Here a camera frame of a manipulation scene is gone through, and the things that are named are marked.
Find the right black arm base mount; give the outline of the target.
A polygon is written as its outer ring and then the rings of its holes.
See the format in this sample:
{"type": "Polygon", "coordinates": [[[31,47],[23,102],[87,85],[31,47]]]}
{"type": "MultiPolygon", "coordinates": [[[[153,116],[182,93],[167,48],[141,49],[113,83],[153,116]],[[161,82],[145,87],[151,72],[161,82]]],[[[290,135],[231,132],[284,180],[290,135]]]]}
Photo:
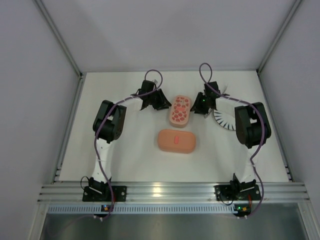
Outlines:
{"type": "Polygon", "coordinates": [[[258,185],[234,187],[230,184],[216,185],[214,187],[216,199],[218,201],[252,201],[261,200],[260,189],[258,185]]]}

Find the metal tongs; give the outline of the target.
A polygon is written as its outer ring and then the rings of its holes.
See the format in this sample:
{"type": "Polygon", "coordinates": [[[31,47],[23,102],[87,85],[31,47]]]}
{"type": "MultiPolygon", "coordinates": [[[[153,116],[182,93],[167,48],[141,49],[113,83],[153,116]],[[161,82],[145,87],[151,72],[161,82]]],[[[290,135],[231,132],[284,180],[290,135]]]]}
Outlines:
{"type": "MultiPolygon", "coordinates": [[[[217,86],[218,86],[218,88],[219,88],[219,91],[220,91],[220,93],[222,94],[222,95],[228,95],[227,93],[226,93],[226,91],[227,91],[227,88],[228,88],[228,84],[227,83],[217,83],[217,86]]],[[[208,113],[206,113],[205,115],[204,115],[204,118],[206,119],[206,118],[208,118],[209,117],[209,115],[210,114],[214,114],[214,108],[209,108],[208,109],[208,113]]]]}

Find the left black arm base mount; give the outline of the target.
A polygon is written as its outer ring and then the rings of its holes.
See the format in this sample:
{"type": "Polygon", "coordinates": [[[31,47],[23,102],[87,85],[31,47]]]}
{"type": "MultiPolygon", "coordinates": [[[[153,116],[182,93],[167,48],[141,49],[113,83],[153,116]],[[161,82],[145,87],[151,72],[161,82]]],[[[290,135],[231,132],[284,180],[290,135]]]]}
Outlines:
{"type": "MultiPolygon", "coordinates": [[[[125,202],[127,198],[126,186],[112,186],[113,201],[125,202]]],[[[82,196],[83,202],[111,202],[112,193],[108,186],[101,189],[96,189],[90,186],[86,186],[82,196]]]]}

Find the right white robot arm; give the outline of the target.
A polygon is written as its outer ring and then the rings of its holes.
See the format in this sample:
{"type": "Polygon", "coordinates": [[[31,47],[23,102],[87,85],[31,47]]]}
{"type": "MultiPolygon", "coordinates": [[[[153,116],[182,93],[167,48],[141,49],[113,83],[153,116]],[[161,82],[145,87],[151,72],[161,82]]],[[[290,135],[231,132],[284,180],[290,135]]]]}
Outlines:
{"type": "Polygon", "coordinates": [[[257,147],[250,156],[249,162],[254,175],[262,184],[263,181],[257,171],[254,158],[272,134],[264,104],[261,102],[250,103],[222,94],[217,82],[205,82],[204,91],[197,94],[191,111],[205,116],[210,110],[231,116],[235,120],[233,130],[239,143],[246,146],[247,149],[257,147]]]}

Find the striped round plate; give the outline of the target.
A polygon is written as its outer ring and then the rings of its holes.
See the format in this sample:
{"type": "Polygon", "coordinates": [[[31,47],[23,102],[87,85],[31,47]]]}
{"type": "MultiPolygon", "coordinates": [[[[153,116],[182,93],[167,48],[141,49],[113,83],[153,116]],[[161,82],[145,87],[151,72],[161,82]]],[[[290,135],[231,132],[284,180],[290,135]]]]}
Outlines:
{"type": "Polygon", "coordinates": [[[236,120],[232,115],[214,109],[212,117],[222,128],[229,131],[236,131],[236,120]]]}

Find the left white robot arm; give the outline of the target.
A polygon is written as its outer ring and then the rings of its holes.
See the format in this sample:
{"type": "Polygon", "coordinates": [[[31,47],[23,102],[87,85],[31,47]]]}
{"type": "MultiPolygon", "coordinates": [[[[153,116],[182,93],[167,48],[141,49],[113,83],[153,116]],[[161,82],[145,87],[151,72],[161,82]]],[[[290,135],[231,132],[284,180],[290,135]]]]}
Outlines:
{"type": "Polygon", "coordinates": [[[149,105],[157,111],[171,106],[156,80],[143,80],[137,92],[123,100],[104,100],[101,103],[92,126],[96,157],[92,176],[88,180],[90,189],[104,195],[111,193],[112,142],[120,138],[129,114],[141,111],[149,105]]]}

